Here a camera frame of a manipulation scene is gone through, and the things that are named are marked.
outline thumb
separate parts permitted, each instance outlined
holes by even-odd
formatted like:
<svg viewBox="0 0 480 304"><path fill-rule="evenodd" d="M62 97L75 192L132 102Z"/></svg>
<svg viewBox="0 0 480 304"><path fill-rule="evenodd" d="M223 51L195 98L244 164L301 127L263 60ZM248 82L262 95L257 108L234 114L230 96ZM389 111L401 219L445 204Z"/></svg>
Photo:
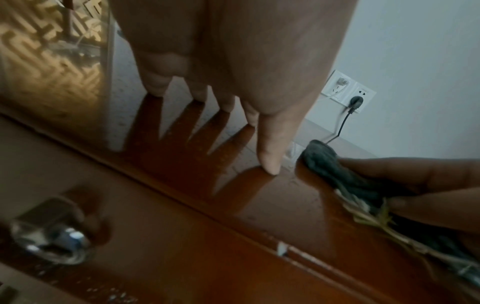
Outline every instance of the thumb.
<svg viewBox="0 0 480 304"><path fill-rule="evenodd" d="M387 200L391 212L425 224L480 233L480 187Z"/></svg>

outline fingernail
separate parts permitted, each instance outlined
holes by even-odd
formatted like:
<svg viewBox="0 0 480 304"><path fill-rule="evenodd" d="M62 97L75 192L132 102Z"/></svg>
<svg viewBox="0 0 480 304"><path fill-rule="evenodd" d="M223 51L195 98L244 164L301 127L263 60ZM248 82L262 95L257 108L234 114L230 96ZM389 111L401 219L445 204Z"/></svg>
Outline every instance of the fingernail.
<svg viewBox="0 0 480 304"><path fill-rule="evenodd" d="M407 201L405 201L401 197L392 197L392 198L389 198L386 202L390 207L390 209L394 209L394 210L403 209L407 205Z"/></svg>

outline black power cord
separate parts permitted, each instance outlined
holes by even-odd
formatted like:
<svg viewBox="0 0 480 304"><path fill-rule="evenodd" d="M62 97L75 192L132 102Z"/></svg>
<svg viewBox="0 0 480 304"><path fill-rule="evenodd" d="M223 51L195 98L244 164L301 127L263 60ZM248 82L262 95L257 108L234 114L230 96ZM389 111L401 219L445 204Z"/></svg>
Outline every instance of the black power cord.
<svg viewBox="0 0 480 304"><path fill-rule="evenodd" d="M341 123L340 130L338 131L338 134L330 139L329 141L326 142L326 144L331 143L334 139L337 139L340 137L340 133L342 132L342 129L344 128L345 121L347 121L347 118L350 116L350 114L353 114L356 109L358 109L362 104L364 103L364 99L360 96L355 96L352 99L350 99L350 105L348 107L348 113L343 119L343 122Z"/></svg>

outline metal handle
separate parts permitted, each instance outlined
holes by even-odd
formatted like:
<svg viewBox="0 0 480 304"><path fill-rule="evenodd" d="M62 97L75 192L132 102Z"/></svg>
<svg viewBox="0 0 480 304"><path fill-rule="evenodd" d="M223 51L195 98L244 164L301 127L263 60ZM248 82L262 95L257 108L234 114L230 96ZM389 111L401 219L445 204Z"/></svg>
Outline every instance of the metal handle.
<svg viewBox="0 0 480 304"><path fill-rule="evenodd" d="M63 197L51 198L15 218L14 241L27 251L59 264L80 264L93 254L89 239L79 230L82 211Z"/></svg>

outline chrome knob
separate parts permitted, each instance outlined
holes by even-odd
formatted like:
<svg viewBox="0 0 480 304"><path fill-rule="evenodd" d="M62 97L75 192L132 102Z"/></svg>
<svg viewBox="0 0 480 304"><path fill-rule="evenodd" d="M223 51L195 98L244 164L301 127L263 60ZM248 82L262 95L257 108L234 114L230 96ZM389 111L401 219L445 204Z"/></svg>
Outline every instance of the chrome knob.
<svg viewBox="0 0 480 304"><path fill-rule="evenodd" d="M83 212L69 199L51 198L15 218L10 224L14 241L27 251L59 264L80 264L93 247L80 230Z"/></svg>

